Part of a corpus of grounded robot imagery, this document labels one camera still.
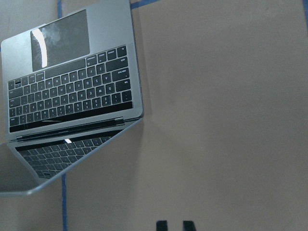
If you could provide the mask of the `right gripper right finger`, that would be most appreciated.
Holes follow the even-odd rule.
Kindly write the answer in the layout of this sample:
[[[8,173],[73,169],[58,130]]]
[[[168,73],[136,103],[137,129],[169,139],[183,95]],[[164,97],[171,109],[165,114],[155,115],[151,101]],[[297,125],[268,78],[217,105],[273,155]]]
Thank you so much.
[[[183,231],[196,231],[195,223],[192,220],[184,220],[182,225]]]

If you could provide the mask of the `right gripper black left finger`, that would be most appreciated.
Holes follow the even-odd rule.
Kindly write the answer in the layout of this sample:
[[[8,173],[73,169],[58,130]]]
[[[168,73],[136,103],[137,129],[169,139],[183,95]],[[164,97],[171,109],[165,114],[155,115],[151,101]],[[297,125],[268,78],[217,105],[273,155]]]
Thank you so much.
[[[156,231],[167,231],[167,220],[158,220],[156,222]]]

